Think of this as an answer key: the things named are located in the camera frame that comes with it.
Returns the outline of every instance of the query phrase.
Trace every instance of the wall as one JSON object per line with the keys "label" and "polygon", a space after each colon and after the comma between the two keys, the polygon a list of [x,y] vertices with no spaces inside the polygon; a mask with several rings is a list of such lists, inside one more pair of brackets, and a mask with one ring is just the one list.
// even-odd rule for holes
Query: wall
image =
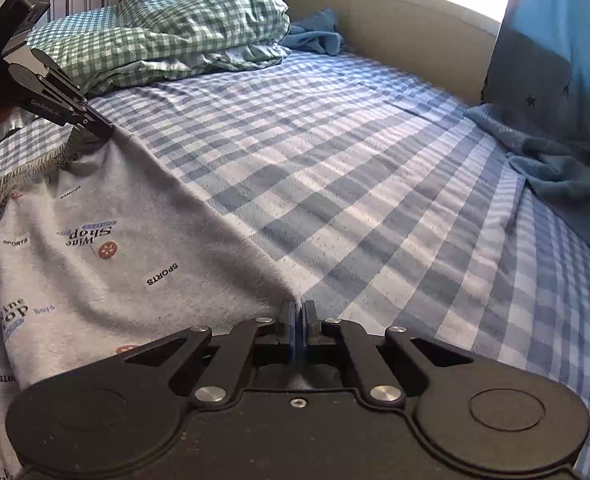
{"label": "wall", "polygon": [[494,35],[449,14],[402,0],[285,0],[292,20],[323,7],[357,54],[412,72],[470,104],[479,101]]}

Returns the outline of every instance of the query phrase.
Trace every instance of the fringe edge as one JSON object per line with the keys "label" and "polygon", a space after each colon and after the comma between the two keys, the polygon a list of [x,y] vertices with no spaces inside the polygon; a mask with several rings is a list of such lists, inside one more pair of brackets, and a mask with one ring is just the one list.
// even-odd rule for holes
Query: fringe edge
{"label": "fringe edge", "polygon": [[70,142],[64,142],[46,155],[15,168],[10,173],[0,177],[0,202],[16,187],[21,187],[27,179],[38,174],[46,174],[57,170],[67,162],[79,158],[78,150]]}

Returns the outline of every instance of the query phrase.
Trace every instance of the crumpled blanket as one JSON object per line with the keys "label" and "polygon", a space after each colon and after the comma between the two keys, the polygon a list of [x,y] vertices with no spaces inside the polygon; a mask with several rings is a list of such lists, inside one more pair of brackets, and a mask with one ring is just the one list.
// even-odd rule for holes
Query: crumpled blanket
{"label": "crumpled blanket", "polygon": [[344,37],[337,31],[337,15],[326,8],[291,25],[291,31],[281,42],[293,50],[336,56],[344,47]]}
{"label": "crumpled blanket", "polygon": [[0,202],[0,478],[19,389],[194,324],[214,333],[297,295],[272,261],[117,127]]}
{"label": "crumpled blanket", "polygon": [[590,245],[590,146],[550,139],[526,117],[497,104],[464,114],[510,150],[510,166]]}

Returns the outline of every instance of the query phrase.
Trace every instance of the checkered bedsheet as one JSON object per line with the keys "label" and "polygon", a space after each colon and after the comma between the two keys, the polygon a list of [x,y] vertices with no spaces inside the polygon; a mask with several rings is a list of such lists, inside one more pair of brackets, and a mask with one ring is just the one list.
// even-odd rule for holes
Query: checkered bedsheet
{"label": "checkered bedsheet", "polygon": [[[561,381],[590,411],[590,249],[456,98],[353,56],[92,102],[269,254],[323,316],[402,324]],[[70,128],[0,143],[0,175]],[[590,478],[590,437],[577,467]]]}

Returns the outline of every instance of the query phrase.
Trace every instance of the curtain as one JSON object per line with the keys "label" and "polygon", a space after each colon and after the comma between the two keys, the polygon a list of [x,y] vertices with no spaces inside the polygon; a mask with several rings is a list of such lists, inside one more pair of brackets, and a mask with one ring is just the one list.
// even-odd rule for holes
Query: curtain
{"label": "curtain", "polygon": [[590,0],[509,0],[466,115],[590,245]]}
{"label": "curtain", "polygon": [[482,100],[590,142],[590,0],[509,0]]}

